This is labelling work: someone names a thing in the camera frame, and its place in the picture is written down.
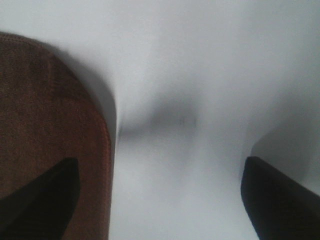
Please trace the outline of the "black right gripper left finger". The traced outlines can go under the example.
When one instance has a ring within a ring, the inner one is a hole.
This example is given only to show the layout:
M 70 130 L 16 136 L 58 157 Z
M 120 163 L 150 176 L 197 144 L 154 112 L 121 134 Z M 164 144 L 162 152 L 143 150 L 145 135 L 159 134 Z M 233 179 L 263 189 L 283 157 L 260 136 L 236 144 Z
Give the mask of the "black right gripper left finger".
M 80 195 L 79 164 L 65 158 L 0 200 L 2 240 L 60 240 Z

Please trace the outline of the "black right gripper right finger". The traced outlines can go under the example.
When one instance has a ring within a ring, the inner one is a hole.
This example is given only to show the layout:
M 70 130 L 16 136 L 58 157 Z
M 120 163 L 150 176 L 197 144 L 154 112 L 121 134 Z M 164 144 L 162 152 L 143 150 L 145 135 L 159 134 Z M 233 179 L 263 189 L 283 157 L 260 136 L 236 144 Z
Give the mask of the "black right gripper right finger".
M 240 193 L 260 240 L 320 238 L 320 197 L 259 157 L 246 159 Z

